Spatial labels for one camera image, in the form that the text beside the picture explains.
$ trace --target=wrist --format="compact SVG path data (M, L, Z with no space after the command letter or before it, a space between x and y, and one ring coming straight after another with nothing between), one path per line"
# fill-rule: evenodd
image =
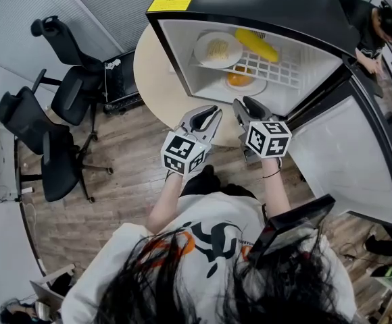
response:
M262 169L264 171L264 176L270 176L279 169L279 159L262 159Z
M182 179L184 177L178 173L175 173L174 171L168 171L166 174L166 179L164 182L166 183L172 183L172 182L182 182Z

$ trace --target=wire shelf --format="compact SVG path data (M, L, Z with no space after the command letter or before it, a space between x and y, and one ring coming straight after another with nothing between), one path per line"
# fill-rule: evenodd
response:
M236 64L217 70L245 74L246 76L286 85L294 89L300 89L301 80L299 73L301 60L299 52L287 51L280 47L276 47L275 45L273 45L273 48L275 48L279 54L279 60L276 63L268 61L244 47L243 55ZM199 63L194 55L190 60L190 64L208 68ZM237 70L237 67L244 68L244 72Z

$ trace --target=food on plate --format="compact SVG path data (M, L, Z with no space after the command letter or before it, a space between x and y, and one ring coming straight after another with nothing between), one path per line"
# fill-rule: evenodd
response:
M278 51L247 29L237 29L235 37L248 49L271 62L278 62Z
M244 67L237 66L236 71L244 72ZM251 70L249 68L247 68L247 73L251 74ZM245 74L229 73L228 81L232 86L246 86L253 82L253 78L246 76Z
M221 40L219 38L215 38L214 40L211 40L207 46L207 58L211 60L228 59L229 58L228 46L229 44L225 40Z

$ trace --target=round table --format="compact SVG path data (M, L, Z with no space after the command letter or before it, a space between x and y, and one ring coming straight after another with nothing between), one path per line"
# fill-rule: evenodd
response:
M151 25L143 32L134 54L134 79L143 101L153 114L175 128L183 115L203 105L217 105L223 118L212 144L239 146L244 133L232 110L232 105L189 97L178 76L170 73L170 61Z

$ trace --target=white t-shirt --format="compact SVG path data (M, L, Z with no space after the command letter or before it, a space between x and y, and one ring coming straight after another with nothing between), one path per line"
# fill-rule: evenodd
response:
M227 196L221 192L184 196L178 201L180 215L165 232L183 227L188 244L180 262L180 278L202 322L216 322L216 304L224 294L228 272L236 258L245 259L262 228L261 204L254 198ZM108 283L116 276L130 251L142 238L152 235L141 225L123 224L94 258L69 291L62 305L64 324L88 324L95 314ZM311 250L316 237L301 247ZM330 270L337 290L336 309L352 319L356 304L346 269L321 239L323 263Z

